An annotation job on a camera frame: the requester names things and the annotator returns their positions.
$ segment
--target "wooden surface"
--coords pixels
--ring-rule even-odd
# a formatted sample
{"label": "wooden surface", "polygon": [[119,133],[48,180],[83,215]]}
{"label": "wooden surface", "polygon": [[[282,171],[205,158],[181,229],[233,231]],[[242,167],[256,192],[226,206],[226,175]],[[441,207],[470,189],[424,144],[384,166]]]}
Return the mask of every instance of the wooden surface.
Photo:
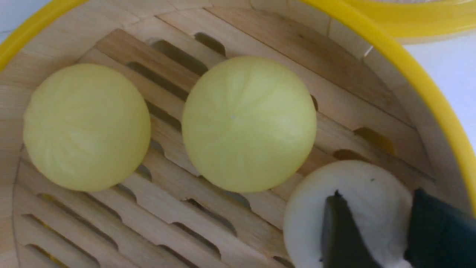
{"label": "wooden surface", "polygon": [[[158,51],[161,41],[175,52]],[[416,122],[392,91],[405,81],[391,68],[376,69],[382,58],[367,55],[369,48],[346,26],[297,0],[90,0],[70,11],[0,73],[0,266],[283,267],[276,260],[288,259],[281,231],[286,200],[316,168],[362,159],[410,189],[439,195],[438,187],[458,185],[435,186]],[[209,69],[239,55],[268,57],[295,71],[317,100],[318,131],[307,161],[288,181],[233,195],[200,177],[185,152],[180,121],[200,76],[194,66]],[[52,184],[21,151],[30,94],[75,62],[124,74],[151,113],[155,146],[140,172],[102,192]],[[359,136],[362,128],[389,140],[394,152]]]}

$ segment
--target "bamboo steamer basket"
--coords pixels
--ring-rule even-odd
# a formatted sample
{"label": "bamboo steamer basket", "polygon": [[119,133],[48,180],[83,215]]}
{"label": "bamboo steamer basket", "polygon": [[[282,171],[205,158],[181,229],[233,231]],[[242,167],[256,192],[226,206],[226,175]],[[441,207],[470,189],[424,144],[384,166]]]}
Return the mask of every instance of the bamboo steamer basket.
{"label": "bamboo steamer basket", "polygon": [[[475,155],[441,92],[411,56],[338,0],[52,1],[0,46],[1,267],[292,267],[283,213],[314,169],[359,159],[410,190],[471,212]],[[317,136],[284,184],[253,194],[212,186],[180,133],[203,72],[239,55],[287,65],[316,104]],[[152,142],[124,183],[56,186],[22,147],[22,115],[60,68],[92,62],[128,77],[148,102]]]}

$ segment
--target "yellow plastic rim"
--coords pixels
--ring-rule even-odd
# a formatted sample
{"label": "yellow plastic rim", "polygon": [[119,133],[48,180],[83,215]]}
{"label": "yellow plastic rim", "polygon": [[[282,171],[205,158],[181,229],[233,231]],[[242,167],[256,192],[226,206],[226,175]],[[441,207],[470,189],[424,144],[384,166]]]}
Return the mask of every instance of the yellow plastic rim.
{"label": "yellow plastic rim", "polygon": [[[53,0],[31,16],[0,45],[0,71],[23,46],[52,21],[87,0]],[[342,0],[302,0],[353,29],[406,76],[429,107],[456,157],[476,215],[476,156],[453,109],[415,59],[369,17]]]}
{"label": "yellow plastic rim", "polygon": [[476,0],[415,4],[344,1],[396,38],[433,37],[476,29]]}

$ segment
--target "white countertop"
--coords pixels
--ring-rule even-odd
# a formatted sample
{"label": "white countertop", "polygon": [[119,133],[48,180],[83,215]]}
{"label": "white countertop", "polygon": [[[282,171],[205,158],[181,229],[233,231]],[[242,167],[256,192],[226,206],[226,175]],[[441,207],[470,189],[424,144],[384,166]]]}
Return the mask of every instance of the white countertop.
{"label": "white countertop", "polygon": [[[48,1],[0,0],[0,43]],[[476,148],[476,33],[405,48],[439,86]]]}

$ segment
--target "yellow steamed bun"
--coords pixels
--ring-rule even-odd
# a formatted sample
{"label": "yellow steamed bun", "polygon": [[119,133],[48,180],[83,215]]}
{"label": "yellow steamed bun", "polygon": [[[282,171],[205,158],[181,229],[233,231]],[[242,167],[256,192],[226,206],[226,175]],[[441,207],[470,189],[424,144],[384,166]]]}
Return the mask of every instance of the yellow steamed bun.
{"label": "yellow steamed bun", "polygon": [[187,153],[211,183],[257,192],[287,180],[316,135],[316,110],[304,83],[277,62],[238,57],[204,74],[184,108]]}
{"label": "yellow steamed bun", "polygon": [[64,68],[33,93],[23,140],[31,161],[52,182],[99,191],[134,172],[150,142],[150,117],[135,86],[95,64]]}

